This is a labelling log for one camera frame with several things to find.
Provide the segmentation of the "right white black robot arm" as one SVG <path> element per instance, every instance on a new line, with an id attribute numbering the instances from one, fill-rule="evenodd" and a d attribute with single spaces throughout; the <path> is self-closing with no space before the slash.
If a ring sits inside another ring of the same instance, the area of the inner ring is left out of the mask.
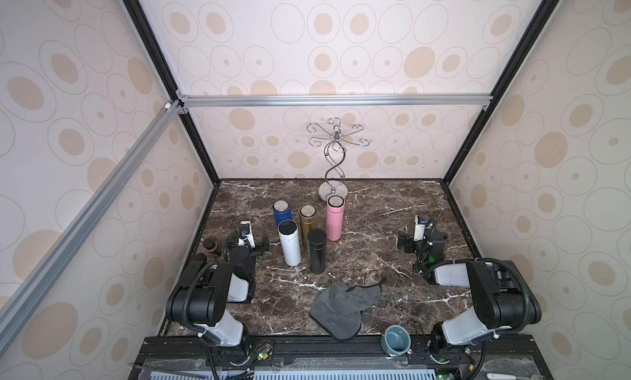
<path id="1" fill-rule="evenodd" d="M 416 255 L 412 269 L 429 284 L 471 293 L 471 308 L 433 327 L 428 344 L 431 353 L 515 335 L 541 321 L 542 307 L 514 262 L 496 258 L 447 261 L 447 238 L 436 228 L 435 219 L 420 216 L 411 235 L 399 232 L 397 238 L 400 250 Z"/>

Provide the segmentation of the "black thermos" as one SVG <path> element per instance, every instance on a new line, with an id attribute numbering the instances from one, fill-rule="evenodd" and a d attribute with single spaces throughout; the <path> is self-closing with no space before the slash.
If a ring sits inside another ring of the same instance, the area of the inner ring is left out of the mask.
<path id="1" fill-rule="evenodd" d="M 314 228 L 307 234 L 307 245 L 309 249 L 310 270 L 314 274 L 322 274 L 325 271 L 326 231 L 321 228 Z"/>

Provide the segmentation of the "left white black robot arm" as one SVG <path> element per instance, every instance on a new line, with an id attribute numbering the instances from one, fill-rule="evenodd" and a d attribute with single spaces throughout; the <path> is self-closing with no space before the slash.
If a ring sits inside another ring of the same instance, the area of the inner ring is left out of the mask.
<path id="1" fill-rule="evenodd" d="M 215 238 L 202 242 L 204 252 L 193 256 L 166 303 L 165 316 L 195 332 L 212 348 L 252 350 L 246 326 L 227 304 L 250 302 L 256 290 L 256 260 L 269 251 L 269 237 L 250 240 L 232 235 L 223 246 Z"/>

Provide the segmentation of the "grey wiping cloth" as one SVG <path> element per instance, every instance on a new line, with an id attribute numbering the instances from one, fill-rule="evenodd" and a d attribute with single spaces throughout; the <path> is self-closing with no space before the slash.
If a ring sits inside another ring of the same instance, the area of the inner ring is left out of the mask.
<path id="1" fill-rule="evenodd" d="M 362 328 L 362 313 L 381 297 L 381 283 L 349 287 L 335 282 L 312 305 L 309 316 L 337 341 L 350 340 Z"/>

